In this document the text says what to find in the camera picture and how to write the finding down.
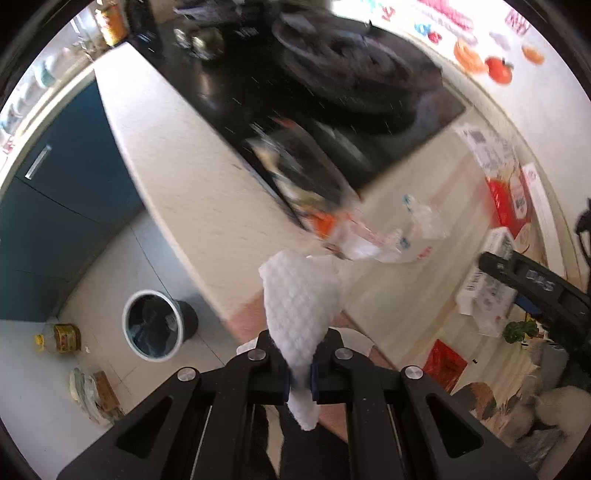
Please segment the white paper towel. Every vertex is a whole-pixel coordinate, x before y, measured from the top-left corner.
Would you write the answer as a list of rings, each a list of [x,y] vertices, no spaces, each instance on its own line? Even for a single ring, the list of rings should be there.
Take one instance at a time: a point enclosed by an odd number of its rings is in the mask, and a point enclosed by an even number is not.
[[[328,256],[283,250],[259,267],[266,325],[290,369],[287,408],[301,430],[314,430],[311,364],[329,325],[342,310],[342,282]]]

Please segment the white round trash bin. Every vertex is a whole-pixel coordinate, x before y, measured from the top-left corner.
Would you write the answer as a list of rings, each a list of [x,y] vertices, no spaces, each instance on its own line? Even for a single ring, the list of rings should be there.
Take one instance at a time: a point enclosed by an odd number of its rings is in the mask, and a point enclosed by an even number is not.
[[[121,326],[129,348],[141,359],[162,363],[197,334],[197,312],[157,290],[140,290],[126,301]]]

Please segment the black trash bag liner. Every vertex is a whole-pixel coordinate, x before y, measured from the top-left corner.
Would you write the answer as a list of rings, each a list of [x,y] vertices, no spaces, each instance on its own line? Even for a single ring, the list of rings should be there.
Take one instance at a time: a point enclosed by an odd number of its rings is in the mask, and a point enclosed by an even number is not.
[[[164,357],[178,339],[175,311],[160,296],[138,297],[127,314],[126,332],[133,346],[146,357]]]

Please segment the blue kitchen cabinets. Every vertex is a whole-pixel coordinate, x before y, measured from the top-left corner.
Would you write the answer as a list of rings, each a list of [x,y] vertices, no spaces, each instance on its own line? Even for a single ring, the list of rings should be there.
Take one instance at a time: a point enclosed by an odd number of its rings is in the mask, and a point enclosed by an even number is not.
[[[1,317],[44,322],[143,208],[96,82],[63,108],[1,197]]]

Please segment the white cardboard box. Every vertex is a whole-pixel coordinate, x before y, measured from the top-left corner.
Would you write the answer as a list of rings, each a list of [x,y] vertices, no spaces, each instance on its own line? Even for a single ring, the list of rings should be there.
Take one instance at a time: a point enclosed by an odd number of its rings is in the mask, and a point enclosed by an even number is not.
[[[515,247],[507,227],[489,231],[483,252],[509,258]],[[474,265],[456,295],[459,313],[470,316],[481,335],[498,338],[502,335],[517,292],[481,271]]]

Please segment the small red plastic bag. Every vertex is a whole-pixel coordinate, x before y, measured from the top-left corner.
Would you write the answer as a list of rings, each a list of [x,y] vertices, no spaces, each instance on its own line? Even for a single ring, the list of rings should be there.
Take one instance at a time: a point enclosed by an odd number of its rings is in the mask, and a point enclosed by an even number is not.
[[[468,362],[443,341],[437,339],[429,353],[423,371],[446,392],[456,387]]]

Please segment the brown wooden board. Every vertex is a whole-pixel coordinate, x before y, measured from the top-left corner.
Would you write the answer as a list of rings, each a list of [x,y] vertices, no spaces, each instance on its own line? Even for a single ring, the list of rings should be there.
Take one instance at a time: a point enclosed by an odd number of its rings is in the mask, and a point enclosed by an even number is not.
[[[113,413],[120,407],[120,403],[108,381],[106,374],[100,370],[92,374],[98,394],[99,406],[105,413]]]

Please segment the red packaging bag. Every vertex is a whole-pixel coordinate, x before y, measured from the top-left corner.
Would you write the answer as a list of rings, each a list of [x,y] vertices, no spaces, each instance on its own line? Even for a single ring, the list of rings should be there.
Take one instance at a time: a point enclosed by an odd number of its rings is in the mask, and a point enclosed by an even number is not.
[[[498,224],[506,227],[515,241],[528,236],[533,206],[521,167],[514,167],[508,175],[487,178],[486,182],[496,207]]]

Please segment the white plastic bag of vegetables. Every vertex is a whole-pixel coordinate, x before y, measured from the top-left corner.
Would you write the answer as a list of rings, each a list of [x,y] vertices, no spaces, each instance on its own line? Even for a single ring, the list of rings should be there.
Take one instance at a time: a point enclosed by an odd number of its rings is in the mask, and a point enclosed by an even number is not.
[[[106,427],[111,425],[111,419],[102,410],[102,401],[98,394],[95,379],[78,367],[70,371],[69,391],[73,401],[84,414],[95,424]]]

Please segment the clear plastic wrapper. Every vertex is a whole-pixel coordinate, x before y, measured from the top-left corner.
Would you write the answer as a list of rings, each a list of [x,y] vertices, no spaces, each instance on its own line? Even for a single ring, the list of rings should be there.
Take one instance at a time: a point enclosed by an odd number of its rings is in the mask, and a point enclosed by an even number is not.
[[[449,237],[448,225],[437,208],[412,195],[406,194],[402,203],[407,219],[403,227],[379,233],[348,215],[332,228],[322,245],[332,255],[351,261],[403,264],[426,259]]]

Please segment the black gas stove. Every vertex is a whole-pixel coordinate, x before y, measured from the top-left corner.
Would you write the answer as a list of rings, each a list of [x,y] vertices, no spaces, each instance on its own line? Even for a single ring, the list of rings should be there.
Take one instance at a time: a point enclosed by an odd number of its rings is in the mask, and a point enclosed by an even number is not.
[[[197,56],[202,26],[186,18],[159,25],[132,39],[133,46],[231,145],[263,189],[287,215],[294,209],[279,181],[249,139],[274,132],[280,120],[296,122],[314,138],[353,189],[361,190],[391,165],[439,134],[465,110],[444,84],[424,95],[413,111],[368,114],[315,95],[283,69],[273,22],[294,9],[279,5],[242,24],[218,24],[223,51],[211,60]]]

